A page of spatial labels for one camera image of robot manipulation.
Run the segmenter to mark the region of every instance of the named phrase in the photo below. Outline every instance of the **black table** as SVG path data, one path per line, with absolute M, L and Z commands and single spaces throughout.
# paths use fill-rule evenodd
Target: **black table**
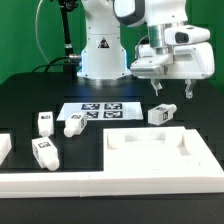
M 200 81 L 194 97 L 185 99 L 184 81 L 162 82 L 159 97 L 149 81 L 133 80 L 111 87 L 77 83 L 63 73 L 24 73 L 0 86 L 0 133 L 10 133 L 13 148 L 1 173 L 49 172 L 32 155 L 31 139 L 38 138 L 37 117 L 53 111 L 56 118 L 66 102 L 141 102 L 144 120 L 89 121 L 81 136 L 66 138 L 64 122 L 55 122 L 51 140 L 59 149 L 58 172 L 103 170 L 103 129 L 154 127 L 147 111 L 175 104 L 174 119 L 163 124 L 197 129 L 224 167 L 224 96 Z M 92 198 L 1 199 L 1 223 L 222 223 L 224 194 L 142 195 Z

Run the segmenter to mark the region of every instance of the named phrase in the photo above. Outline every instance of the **white platform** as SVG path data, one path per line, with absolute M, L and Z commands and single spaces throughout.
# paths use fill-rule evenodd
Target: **white platform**
M 105 129 L 102 172 L 0 175 L 2 198 L 213 192 L 224 192 L 224 172 L 183 127 Z

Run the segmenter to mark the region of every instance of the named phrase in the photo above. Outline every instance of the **white block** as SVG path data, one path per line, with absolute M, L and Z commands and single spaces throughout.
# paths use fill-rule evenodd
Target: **white block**
M 38 116 L 39 135 L 49 137 L 54 134 L 53 112 L 41 112 Z
M 73 135 L 80 135 L 86 125 L 86 112 L 73 113 L 72 116 L 65 121 L 64 134 L 68 138 L 71 138 Z
M 161 125 L 173 118 L 177 107 L 174 104 L 161 104 L 148 111 L 148 123 L 154 125 Z
M 0 165 L 12 148 L 10 134 L 0 134 Z
M 32 140 L 33 155 L 41 168 L 55 171 L 59 167 L 58 150 L 47 137 Z

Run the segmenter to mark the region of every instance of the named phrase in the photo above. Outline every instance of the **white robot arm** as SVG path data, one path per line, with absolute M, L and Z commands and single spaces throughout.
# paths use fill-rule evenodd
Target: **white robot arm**
M 214 73 L 213 50 L 207 29 L 186 25 L 186 0 L 114 0 L 114 13 L 126 26 L 147 23 L 148 45 L 137 46 L 131 71 L 151 79 L 156 92 L 161 79 L 186 80 L 186 97 L 192 98 L 195 80 Z
M 120 43 L 120 24 L 113 0 L 82 0 L 86 18 L 86 47 L 82 51 L 80 81 L 93 85 L 116 85 L 131 79 L 126 51 Z

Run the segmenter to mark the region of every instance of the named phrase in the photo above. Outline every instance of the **white box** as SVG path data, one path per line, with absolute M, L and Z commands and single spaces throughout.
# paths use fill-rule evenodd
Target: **white box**
M 33 155 L 41 168 L 55 171 L 59 167 L 58 150 L 47 137 L 32 140 Z
M 87 125 L 86 112 L 75 112 L 65 121 L 64 134 L 71 138 L 73 135 L 80 135 Z
M 161 104 L 148 111 L 148 123 L 159 126 L 171 120 L 176 110 L 177 107 L 174 104 Z
M 40 112 L 38 116 L 39 135 L 49 137 L 54 134 L 53 112 Z

